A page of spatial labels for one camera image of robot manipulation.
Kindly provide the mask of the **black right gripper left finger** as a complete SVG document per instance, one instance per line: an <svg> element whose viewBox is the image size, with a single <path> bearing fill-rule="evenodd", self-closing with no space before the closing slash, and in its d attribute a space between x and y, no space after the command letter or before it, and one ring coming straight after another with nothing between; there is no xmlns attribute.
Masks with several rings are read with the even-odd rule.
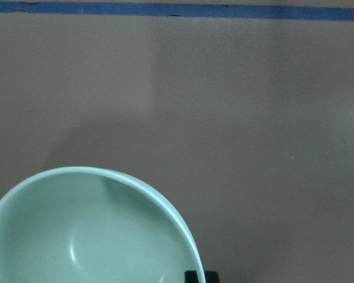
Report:
<svg viewBox="0 0 354 283"><path fill-rule="evenodd" d="M185 283L198 283L198 275L196 271L186 271L184 273Z"/></svg>

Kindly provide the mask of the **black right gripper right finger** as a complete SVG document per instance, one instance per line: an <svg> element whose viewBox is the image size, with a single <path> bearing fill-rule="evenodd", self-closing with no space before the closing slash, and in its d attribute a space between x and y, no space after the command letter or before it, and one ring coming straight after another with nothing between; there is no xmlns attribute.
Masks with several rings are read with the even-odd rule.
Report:
<svg viewBox="0 0 354 283"><path fill-rule="evenodd" d="M206 283L220 283L219 273L217 271L205 271Z"/></svg>

